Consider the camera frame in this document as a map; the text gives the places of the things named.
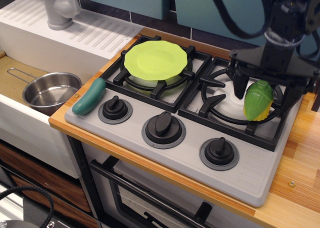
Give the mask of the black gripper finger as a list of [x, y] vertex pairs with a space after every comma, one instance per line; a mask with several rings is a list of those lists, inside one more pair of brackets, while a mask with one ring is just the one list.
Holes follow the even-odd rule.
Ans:
[[305, 93], [306, 80], [288, 80], [285, 83], [285, 92], [281, 103], [281, 113], [290, 110]]
[[249, 82], [250, 76], [247, 74], [246, 70], [240, 66], [236, 66], [234, 70], [234, 94], [238, 99], [242, 99], [247, 90], [247, 85]]

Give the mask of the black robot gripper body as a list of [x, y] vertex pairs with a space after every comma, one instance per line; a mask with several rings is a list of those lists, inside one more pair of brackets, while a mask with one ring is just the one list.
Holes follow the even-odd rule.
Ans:
[[296, 55], [292, 48], [265, 44], [252, 49], [237, 49], [229, 53], [228, 72], [233, 76], [235, 67], [246, 70], [249, 78], [265, 80], [286, 86], [288, 80], [306, 80], [306, 89], [320, 78], [320, 68]]

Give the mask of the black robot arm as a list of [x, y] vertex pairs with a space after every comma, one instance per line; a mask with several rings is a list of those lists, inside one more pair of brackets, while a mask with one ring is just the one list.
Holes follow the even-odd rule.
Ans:
[[314, 54], [295, 55], [305, 36], [312, 35], [318, 44], [320, 0], [261, 0], [264, 24], [255, 33], [246, 33], [232, 20], [222, 0], [213, 0], [218, 12], [234, 35], [252, 39], [261, 35], [266, 43], [253, 49], [232, 50], [226, 73], [233, 81], [234, 94], [244, 97], [249, 78], [285, 86], [279, 108], [283, 114], [302, 95], [312, 92], [320, 78], [320, 63]]

